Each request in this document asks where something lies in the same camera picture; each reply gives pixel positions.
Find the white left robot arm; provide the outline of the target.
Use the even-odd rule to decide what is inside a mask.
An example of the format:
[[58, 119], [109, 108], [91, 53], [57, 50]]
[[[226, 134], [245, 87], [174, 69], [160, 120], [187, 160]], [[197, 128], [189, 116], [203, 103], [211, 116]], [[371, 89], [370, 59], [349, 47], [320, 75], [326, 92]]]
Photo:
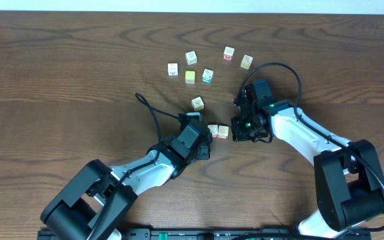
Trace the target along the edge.
[[187, 127], [146, 156], [120, 166], [88, 162], [44, 208], [40, 219], [60, 239], [120, 239], [117, 230], [138, 196], [208, 160], [212, 136]]

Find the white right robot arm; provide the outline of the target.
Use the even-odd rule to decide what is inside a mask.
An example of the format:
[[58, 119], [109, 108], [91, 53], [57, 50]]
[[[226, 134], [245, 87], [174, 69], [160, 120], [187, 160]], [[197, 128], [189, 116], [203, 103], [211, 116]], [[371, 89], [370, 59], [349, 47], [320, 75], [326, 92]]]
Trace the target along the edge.
[[340, 238], [352, 230], [384, 231], [384, 175], [369, 141], [350, 141], [311, 120], [297, 102], [269, 90], [241, 90], [231, 120], [234, 141], [278, 138], [314, 167], [318, 209], [300, 222], [301, 235]]

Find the red printed wooden block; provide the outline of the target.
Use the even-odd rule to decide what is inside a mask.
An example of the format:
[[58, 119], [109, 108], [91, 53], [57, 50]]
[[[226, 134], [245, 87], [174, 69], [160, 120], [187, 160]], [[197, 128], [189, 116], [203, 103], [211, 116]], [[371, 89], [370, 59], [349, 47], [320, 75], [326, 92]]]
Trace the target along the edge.
[[219, 126], [218, 125], [208, 125], [212, 138], [218, 138]]

